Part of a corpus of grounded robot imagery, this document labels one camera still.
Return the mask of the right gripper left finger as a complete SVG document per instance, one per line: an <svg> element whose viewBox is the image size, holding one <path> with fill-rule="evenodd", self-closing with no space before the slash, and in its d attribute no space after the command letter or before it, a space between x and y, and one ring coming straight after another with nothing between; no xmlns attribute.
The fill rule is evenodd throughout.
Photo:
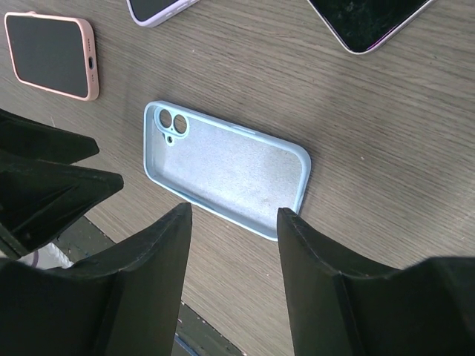
<svg viewBox="0 0 475 356"><path fill-rule="evenodd" d="M189 256L181 203L70 268L1 260L3 355L169 355Z"/></svg>

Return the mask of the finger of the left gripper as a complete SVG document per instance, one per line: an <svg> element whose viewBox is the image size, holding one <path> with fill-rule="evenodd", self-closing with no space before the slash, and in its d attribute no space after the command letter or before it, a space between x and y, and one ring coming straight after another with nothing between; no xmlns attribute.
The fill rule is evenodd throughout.
<svg viewBox="0 0 475 356"><path fill-rule="evenodd" d="M96 141L1 110L1 150L27 159L75 163L99 153Z"/></svg>
<svg viewBox="0 0 475 356"><path fill-rule="evenodd" d="M1 152L1 252L14 260L57 238L123 188L119 174Z"/></svg>

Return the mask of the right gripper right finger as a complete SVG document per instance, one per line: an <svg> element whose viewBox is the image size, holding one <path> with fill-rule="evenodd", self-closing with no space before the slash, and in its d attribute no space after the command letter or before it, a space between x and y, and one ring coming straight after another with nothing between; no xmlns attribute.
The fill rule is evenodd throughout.
<svg viewBox="0 0 475 356"><path fill-rule="evenodd" d="M474 259L403 269L366 258L280 208L278 247L296 355L472 355Z"/></svg>

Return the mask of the light blue phone case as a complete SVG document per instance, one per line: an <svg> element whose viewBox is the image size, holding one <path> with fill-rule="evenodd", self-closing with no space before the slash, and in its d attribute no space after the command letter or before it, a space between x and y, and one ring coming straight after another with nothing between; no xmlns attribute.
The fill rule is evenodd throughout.
<svg viewBox="0 0 475 356"><path fill-rule="evenodd" d="M143 113L143 167L162 188L275 241L278 209L301 210L312 161L295 143L154 101Z"/></svg>

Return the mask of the lilac phone case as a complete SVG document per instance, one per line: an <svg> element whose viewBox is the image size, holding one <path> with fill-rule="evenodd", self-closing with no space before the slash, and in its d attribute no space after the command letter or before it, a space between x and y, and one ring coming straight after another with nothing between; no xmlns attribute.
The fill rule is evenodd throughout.
<svg viewBox="0 0 475 356"><path fill-rule="evenodd" d="M140 27L156 27L198 3L198 0L127 0L131 18Z"/></svg>

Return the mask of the silver phone black screen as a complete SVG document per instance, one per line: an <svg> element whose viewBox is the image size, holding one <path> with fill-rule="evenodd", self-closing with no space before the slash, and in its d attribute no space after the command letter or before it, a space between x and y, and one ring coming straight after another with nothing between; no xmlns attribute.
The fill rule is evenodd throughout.
<svg viewBox="0 0 475 356"><path fill-rule="evenodd" d="M349 53L381 47L413 21L431 0L309 0L309 4Z"/></svg>

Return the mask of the blue phone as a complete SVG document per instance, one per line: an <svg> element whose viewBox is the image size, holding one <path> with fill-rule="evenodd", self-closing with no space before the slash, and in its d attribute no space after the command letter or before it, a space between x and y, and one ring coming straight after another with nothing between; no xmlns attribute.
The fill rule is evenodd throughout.
<svg viewBox="0 0 475 356"><path fill-rule="evenodd" d="M141 22L177 3L174 0L130 0L134 16Z"/></svg>

